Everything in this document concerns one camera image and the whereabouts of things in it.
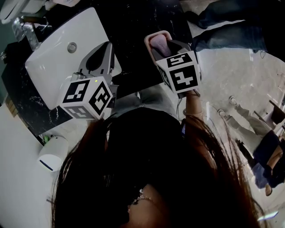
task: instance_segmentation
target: sink drain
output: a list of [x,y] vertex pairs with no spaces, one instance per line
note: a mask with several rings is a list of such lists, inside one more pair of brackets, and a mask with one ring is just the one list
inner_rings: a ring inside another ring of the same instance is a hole
[[67,46],[67,51],[68,51],[69,53],[74,53],[74,52],[76,52],[76,49],[77,49],[77,45],[76,45],[76,43],[74,43],[74,42],[71,42],[71,43]]

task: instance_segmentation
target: shoe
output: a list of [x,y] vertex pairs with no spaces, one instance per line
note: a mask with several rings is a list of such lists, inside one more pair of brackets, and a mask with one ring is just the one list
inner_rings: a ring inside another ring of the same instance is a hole
[[207,27],[199,26],[199,16],[192,11],[185,12],[185,17],[187,21],[197,25],[200,29],[206,29]]
[[240,140],[238,140],[237,138],[235,139],[235,142],[237,145],[241,144]]
[[236,99],[234,96],[230,96],[230,98],[228,99],[230,101],[230,103],[234,106],[237,107],[238,103],[236,102]]
[[224,112],[224,110],[222,109],[219,109],[218,110],[218,115],[221,117],[221,118],[226,118],[228,115]]

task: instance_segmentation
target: black and white marker cube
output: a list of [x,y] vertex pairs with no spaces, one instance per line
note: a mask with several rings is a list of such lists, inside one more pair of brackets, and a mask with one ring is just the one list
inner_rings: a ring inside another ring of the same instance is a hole
[[194,51],[159,60],[156,64],[164,83],[175,94],[200,87],[200,73]]
[[60,106],[73,118],[99,119],[112,97],[104,77],[79,79],[63,87]]

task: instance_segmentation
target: green object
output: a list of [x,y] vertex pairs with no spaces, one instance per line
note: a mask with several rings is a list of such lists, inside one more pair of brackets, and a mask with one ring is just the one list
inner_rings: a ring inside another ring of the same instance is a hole
[[49,137],[47,135],[44,136],[44,142],[45,144],[49,141]]

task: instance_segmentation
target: white sink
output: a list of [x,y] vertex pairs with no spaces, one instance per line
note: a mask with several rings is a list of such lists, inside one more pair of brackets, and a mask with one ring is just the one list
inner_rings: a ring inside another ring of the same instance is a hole
[[[59,105],[60,88],[78,71],[82,59],[95,47],[109,41],[94,8],[79,13],[53,32],[27,59],[25,67],[37,91],[49,109]],[[77,49],[69,53],[74,42]],[[112,76],[122,69],[115,56]]]

